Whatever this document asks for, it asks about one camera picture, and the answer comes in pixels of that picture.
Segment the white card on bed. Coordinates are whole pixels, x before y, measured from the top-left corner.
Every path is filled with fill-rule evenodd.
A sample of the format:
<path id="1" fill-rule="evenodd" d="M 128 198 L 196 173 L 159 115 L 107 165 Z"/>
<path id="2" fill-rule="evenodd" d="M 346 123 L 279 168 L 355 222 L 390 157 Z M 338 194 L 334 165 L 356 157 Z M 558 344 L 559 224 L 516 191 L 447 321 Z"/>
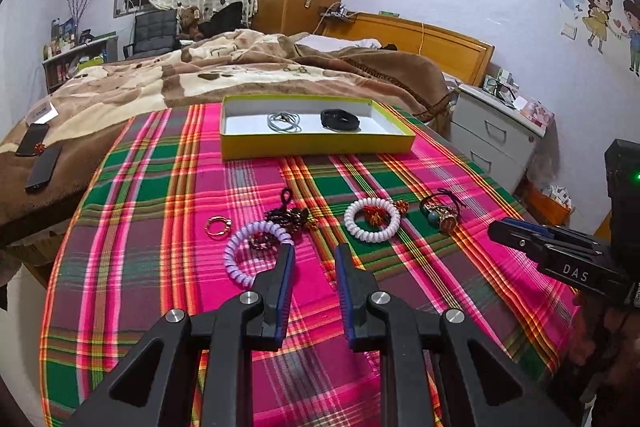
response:
<path id="1" fill-rule="evenodd" d="M 33 107 L 25 117 L 25 124 L 47 124 L 58 117 L 58 110 L 49 101 L 44 101 Z"/>

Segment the brown teddy bear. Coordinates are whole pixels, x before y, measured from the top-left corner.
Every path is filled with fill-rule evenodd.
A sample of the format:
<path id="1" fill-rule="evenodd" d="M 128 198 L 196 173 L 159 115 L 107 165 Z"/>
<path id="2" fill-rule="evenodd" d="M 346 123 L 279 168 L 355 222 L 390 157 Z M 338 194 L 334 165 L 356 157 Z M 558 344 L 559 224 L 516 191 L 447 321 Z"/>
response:
<path id="1" fill-rule="evenodd" d="M 179 14 L 180 40 L 200 41 L 203 34 L 200 31 L 201 12 L 197 6 L 191 5 L 183 8 Z"/>

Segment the black office chair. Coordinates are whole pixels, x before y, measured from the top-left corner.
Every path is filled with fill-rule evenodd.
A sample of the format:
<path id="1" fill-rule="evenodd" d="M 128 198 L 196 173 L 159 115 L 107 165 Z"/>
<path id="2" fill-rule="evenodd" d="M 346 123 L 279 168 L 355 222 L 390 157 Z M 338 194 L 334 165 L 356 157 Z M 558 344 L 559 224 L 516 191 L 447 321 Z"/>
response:
<path id="1" fill-rule="evenodd" d="M 180 46 L 177 11 L 154 11 L 136 17 L 134 36 L 122 53 L 126 60 L 131 60 L 162 55 Z"/>

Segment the black smart wristband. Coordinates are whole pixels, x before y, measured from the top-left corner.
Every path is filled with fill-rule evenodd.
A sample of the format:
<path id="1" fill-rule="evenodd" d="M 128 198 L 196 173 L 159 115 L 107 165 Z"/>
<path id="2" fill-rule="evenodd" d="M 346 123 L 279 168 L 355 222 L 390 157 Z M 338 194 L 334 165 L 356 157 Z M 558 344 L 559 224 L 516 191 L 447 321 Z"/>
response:
<path id="1" fill-rule="evenodd" d="M 337 132 L 355 132 L 360 128 L 359 118 L 345 109 L 323 109 L 320 120 L 323 128 Z"/>

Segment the yellow-green shallow box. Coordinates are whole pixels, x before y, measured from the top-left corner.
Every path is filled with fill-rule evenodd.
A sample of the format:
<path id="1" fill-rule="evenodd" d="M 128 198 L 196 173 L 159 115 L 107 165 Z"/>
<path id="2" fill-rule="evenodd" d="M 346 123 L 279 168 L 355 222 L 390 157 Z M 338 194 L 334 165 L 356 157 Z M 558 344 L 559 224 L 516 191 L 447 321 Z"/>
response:
<path id="1" fill-rule="evenodd" d="M 356 115 L 359 130 L 323 128 L 320 113 L 329 108 Z M 416 139 L 408 124 L 370 98 L 324 95 L 227 96 L 219 133 L 224 160 L 408 153 Z"/>

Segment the brown plush blanket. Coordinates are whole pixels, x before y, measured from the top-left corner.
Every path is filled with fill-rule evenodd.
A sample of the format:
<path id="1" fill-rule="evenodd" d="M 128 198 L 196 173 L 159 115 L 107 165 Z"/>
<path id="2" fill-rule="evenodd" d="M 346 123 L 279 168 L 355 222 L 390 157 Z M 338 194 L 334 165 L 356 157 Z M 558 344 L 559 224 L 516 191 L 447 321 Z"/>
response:
<path id="1" fill-rule="evenodd" d="M 26 122 L 1 143 L 2 245 L 69 218 L 130 118 L 241 94 L 370 98 L 422 122 L 445 113 L 450 97 L 439 67 L 419 54 L 354 46 L 324 53 L 248 29 L 156 57 L 89 67 L 45 98 L 58 115 L 44 143 L 63 145 L 46 188 L 25 191 L 34 162 L 15 153 Z"/>

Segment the cartoon girl wall sticker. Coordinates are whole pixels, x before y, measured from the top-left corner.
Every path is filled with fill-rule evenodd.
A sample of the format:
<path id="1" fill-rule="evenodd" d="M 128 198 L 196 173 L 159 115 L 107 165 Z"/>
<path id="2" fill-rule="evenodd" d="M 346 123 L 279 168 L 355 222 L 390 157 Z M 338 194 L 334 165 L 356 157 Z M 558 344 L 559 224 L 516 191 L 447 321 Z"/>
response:
<path id="1" fill-rule="evenodd" d="M 613 0 L 586 0 L 588 3 L 587 15 L 582 22 L 589 32 L 588 46 L 597 46 L 600 54 L 603 53 L 603 45 L 608 40 L 608 34 L 617 35 L 611 22 Z"/>

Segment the black phone with red charm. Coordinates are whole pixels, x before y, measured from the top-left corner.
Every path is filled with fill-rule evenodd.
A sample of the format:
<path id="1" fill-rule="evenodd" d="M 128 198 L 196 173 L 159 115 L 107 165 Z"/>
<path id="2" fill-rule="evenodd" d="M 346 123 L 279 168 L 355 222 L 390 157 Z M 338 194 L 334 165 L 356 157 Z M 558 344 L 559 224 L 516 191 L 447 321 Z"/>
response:
<path id="1" fill-rule="evenodd" d="M 48 124 L 31 124 L 20 145 L 17 147 L 15 155 L 17 157 L 38 156 L 44 149 L 43 140 L 49 132 Z"/>

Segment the wooden headboard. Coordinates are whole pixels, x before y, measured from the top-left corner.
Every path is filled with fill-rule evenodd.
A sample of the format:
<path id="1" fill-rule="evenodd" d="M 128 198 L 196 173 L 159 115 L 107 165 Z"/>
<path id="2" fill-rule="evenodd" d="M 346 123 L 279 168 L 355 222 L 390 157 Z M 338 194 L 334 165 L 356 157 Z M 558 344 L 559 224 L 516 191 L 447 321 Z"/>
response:
<path id="1" fill-rule="evenodd" d="M 495 47 L 473 37 L 426 23 L 380 14 L 358 13 L 349 20 L 327 17 L 322 35 L 343 40 L 376 39 L 398 51 L 425 56 L 443 72 L 479 86 Z"/>

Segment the white pillow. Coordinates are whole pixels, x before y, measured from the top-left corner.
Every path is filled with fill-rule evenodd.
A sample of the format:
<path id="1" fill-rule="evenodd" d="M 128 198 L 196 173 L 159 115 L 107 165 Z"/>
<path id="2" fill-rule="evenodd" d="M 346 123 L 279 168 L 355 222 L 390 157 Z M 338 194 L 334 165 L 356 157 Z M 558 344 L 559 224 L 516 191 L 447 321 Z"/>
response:
<path id="1" fill-rule="evenodd" d="M 296 41 L 299 46 L 306 46 L 322 53 L 337 52 L 348 48 L 379 50 L 382 44 L 371 38 L 347 40 L 334 37 L 308 35 Z"/>

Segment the grey desk shelf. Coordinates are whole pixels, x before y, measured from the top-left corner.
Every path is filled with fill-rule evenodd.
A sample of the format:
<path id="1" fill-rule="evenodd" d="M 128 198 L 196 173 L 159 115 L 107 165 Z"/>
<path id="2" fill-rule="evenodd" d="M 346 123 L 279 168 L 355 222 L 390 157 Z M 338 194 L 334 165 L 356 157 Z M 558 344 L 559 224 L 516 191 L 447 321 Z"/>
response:
<path id="1" fill-rule="evenodd" d="M 62 87 L 76 72 L 87 67 L 116 62 L 118 35 L 114 32 L 102 38 L 75 46 L 42 62 L 47 94 Z"/>

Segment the orange bin with tissues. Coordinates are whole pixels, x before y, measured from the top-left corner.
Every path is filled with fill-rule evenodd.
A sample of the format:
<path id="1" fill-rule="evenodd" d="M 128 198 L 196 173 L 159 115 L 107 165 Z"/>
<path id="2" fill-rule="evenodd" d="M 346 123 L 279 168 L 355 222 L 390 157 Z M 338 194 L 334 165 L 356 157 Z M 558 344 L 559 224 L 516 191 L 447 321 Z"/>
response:
<path id="1" fill-rule="evenodd" d="M 570 208 L 542 194 L 527 180 L 521 182 L 518 191 L 527 211 L 541 225 L 567 225 L 570 222 Z"/>

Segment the white bedside drawer cabinet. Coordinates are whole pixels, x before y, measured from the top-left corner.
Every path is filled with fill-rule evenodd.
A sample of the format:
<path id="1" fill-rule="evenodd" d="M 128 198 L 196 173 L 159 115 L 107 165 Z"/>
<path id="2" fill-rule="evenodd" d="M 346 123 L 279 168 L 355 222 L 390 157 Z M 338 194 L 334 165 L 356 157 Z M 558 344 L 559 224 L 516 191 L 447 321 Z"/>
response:
<path id="1" fill-rule="evenodd" d="M 546 130 L 484 90 L 461 83 L 446 139 L 512 194 Z"/>

